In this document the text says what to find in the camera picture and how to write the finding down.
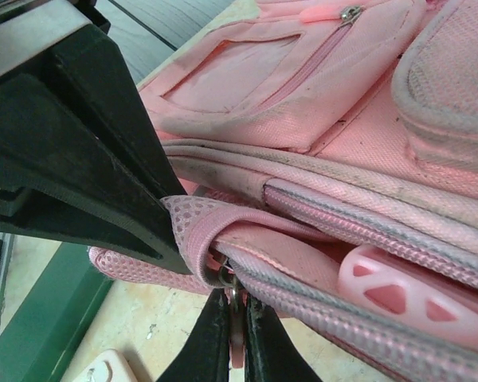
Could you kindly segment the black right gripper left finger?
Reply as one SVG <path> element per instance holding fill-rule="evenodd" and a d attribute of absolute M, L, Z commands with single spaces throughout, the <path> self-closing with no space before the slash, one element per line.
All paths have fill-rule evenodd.
<path fill-rule="evenodd" d="M 158 382 L 225 382 L 229 379 L 229 303 L 222 289 L 206 300 L 185 345 Z"/>

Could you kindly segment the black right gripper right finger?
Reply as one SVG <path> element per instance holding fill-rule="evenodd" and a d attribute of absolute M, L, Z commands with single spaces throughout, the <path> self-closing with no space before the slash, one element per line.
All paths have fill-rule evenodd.
<path fill-rule="evenodd" d="M 271 307 L 249 295 L 246 300 L 245 380 L 320 382 L 300 355 Z"/>

